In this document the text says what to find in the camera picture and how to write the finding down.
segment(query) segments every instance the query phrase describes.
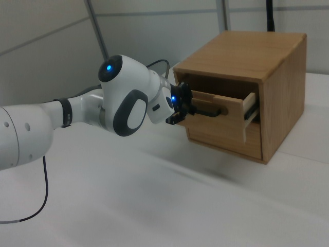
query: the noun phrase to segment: black drawer handle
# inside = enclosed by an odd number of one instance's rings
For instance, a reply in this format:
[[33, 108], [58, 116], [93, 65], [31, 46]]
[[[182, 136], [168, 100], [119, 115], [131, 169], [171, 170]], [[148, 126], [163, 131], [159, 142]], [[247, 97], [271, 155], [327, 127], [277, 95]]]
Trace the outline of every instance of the black drawer handle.
[[218, 109], [214, 112], [208, 112], [208, 111], [198, 110], [198, 108], [197, 108], [195, 113], [200, 114], [200, 115], [204, 115], [204, 116], [207, 116], [207, 117], [217, 117], [222, 113], [222, 111], [220, 109]]

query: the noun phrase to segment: white table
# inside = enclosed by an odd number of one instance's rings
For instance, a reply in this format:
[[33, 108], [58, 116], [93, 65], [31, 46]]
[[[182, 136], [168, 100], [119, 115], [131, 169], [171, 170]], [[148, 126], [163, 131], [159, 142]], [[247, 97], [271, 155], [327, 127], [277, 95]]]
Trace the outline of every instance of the white table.
[[[55, 130], [49, 198], [0, 225], [1, 246], [328, 246], [329, 76], [307, 74], [305, 111], [268, 165], [188, 142], [148, 119], [122, 138]], [[0, 172], [0, 219], [44, 199], [42, 161]]]

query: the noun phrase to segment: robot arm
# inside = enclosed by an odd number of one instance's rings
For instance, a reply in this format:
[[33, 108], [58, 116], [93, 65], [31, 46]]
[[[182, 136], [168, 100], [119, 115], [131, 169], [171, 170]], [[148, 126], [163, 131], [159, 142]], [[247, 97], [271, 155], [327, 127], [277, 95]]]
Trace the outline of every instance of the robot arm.
[[126, 56], [99, 69], [101, 88], [77, 97], [0, 108], [0, 170], [32, 162], [49, 150], [53, 130], [75, 122], [120, 136], [135, 133], [146, 113], [153, 123], [175, 113], [167, 79]]

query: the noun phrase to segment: wooden box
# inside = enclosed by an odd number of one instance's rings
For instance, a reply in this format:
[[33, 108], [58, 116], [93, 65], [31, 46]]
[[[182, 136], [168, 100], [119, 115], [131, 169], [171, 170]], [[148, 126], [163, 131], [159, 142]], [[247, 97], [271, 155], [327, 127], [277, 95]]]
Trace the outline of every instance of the wooden box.
[[226, 31], [173, 68], [190, 141], [267, 164], [304, 111], [306, 34]]

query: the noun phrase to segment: black cable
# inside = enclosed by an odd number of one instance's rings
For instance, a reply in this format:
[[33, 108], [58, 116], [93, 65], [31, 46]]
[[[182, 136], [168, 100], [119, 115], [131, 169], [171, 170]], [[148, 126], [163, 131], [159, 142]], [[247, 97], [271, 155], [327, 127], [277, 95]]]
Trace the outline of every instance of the black cable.
[[155, 61], [155, 62], [149, 64], [148, 66], [146, 66], [146, 68], [151, 67], [151, 66], [153, 66], [154, 64], [159, 63], [159, 62], [166, 62], [166, 63], [167, 63], [167, 70], [166, 70], [165, 78], [168, 79], [169, 69], [170, 69], [170, 64], [169, 64], [169, 62], [168, 62], [166, 59], [160, 59], [160, 60], [158, 60], [158, 61]]
[[18, 222], [26, 221], [26, 220], [29, 220], [29, 219], [33, 218], [34, 216], [36, 216], [37, 214], [39, 214], [42, 211], [42, 209], [45, 207], [47, 199], [48, 199], [48, 176], [47, 176], [47, 167], [46, 167], [46, 156], [43, 156], [43, 170], [45, 172], [46, 196], [45, 196], [45, 200], [44, 200], [41, 208], [36, 213], [34, 213], [33, 215], [31, 215], [29, 217], [26, 217], [24, 219], [0, 221], [0, 224], [11, 224], [11, 223], [18, 223]]
[[266, 15], [267, 15], [267, 31], [275, 32], [272, 0], [266, 0]]

